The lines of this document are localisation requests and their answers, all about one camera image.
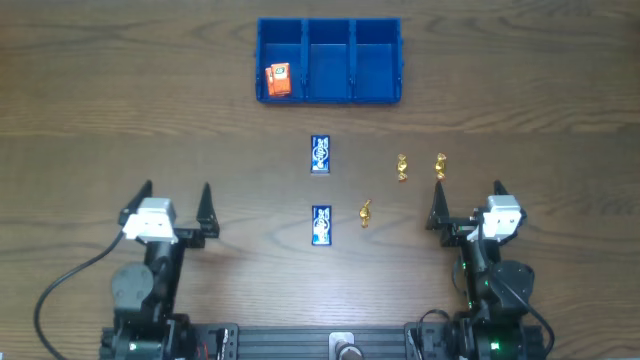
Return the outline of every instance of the blue and white wrapper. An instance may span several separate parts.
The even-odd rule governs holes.
[[[311,245],[331,245],[331,206],[314,205]]]
[[[329,135],[311,136],[311,173],[329,174],[331,158]]]

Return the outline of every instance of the blue container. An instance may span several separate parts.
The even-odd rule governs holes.
[[[289,63],[291,95],[269,97],[265,68]],[[264,103],[396,103],[400,19],[258,19],[256,98]]]

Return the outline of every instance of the orange package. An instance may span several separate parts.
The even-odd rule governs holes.
[[[291,76],[289,63],[273,64],[265,69],[269,96],[286,96],[291,94]]]

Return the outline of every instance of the wood grain surface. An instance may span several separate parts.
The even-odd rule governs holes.
[[[402,102],[259,104],[262,16],[401,17]],[[146,179],[187,225],[212,185],[222,235],[187,253],[176,305],[195,322],[399,325],[463,310],[456,251],[424,230],[445,152],[452,212],[482,205],[496,178],[529,212],[503,257],[536,270],[551,358],[639,357],[639,130],[637,1],[1,0],[0,352],[50,358],[37,297],[110,243]],[[332,136],[329,177],[309,176],[314,133]],[[330,248],[310,245],[317,203],[333,205]],[[63,354],[97,357],[111,276],[142,254],[124,242],[54,291],[43,325]]]

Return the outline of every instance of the wooden table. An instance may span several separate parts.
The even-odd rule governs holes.
[[[262,16],[403,18],[397,106],[255,100]],[[189,251],[176,311],[240,325],[403,324],[465,309],[456,251],[424,230],[438,152],[452,212],[499,178],[529,212],[503,257],[536,270],[552,358],[640,354],[640,4],[628,0],[0,2],[0,352],[49,358],[41,291],[104,249],[144,180],[195,225],[212,185],[220,240]],[[332,136],[329,177],[309,136]],[[409,179],[396,181],[396,156]],[[370,228],[358,210],[373,199]],[[310,207],[334,245],[310,245]],[[52,343],[95,358],[123,242],[57,289]]]

